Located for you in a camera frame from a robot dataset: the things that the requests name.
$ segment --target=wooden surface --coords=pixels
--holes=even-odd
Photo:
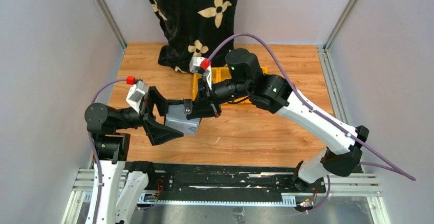
[[[191,97],[192,75],[157,64],[161,43],[130,43],[118,77],[142,78],[156,86],[166,99]],[[270,74],[280,74],[264,47],[239,45],[258,56]],[[324,76],[315,46],[271,45],[295,86],[315,104],[332,113]],[[118,83],[110,106],[128,107],[129,85]],[[324,144],[297,124],[252,105],[222,105],[219,118],[202,120],[198,134],[151,146],[142,128],[129,129],[128,160],[166,163],[296,166],[318,154]]]

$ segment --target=white wall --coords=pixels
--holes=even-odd
[[[60,223],[89,164],[85,108],[123,51],[94,0],[0,2],[0,222]]]
[[[127,42],[166,41],[148,0],[105,1]],[[322,44],[347,2],[238,0],[235,32],[254,33],[269,43]]]
[[[330,50],[351,122],[366,125],[368,143],[417,178],[368,169],[393,224],[434,220],[433,2],[360,0]]]

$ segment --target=yellow plastic bin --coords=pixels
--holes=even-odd
[[[262,68],[262,72],[264,74],[268,74],[268,68],[266,68],[266,67],[261,67],[261,68]],[[227,67],[220,67],[219,71],[220,71],[220,82],[231,78],[230,73],[229,73],[229,69]],[[234,100],[234,102],[237,102],[237,101],[242,100],[242,99],[243,98],[239,98],[237,100]],[[251,104],[251,103],[252,102],[250,102],[250,100],[245,100],[239,104]]]
[[[262,72],[264,74],[268,74],[268,68],[266,67],[261,67],[262,68]],[[223,80],[226,79],[230,79],[231,76],[229,74],[229,69],[227,67],[219,67],[219,68],[211,68],[212,71],[212,82],[213,83],[217,83],[217,82],[221,82]],[[196,98],[196,94],[198,93],[198,79],[202,78],[201,75],[199,74],[194,74],[193,75],[193,88],[192,88],[192,99],[194,100]],[[239,104],[251,104],[250,100],[245,100]]]

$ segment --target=black fabric with flower pattern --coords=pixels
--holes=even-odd
[[[149,1],[168,40],[168,45],[160,51],[160,65],[189,72],[192,56],[208,57],[223,40],[233,35],[237,0]],[[233,41],[218,52],[212,66],[224,66],[225,55],[232,49]]]

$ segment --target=gray floor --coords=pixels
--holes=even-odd
[[[83,206],[78,224],[84,223],[89,204]],[[365,197],[331,197],[307,216],[291,216],[290,207],[233,207],[161,205],[136,211],[131,224],[374,224]]]

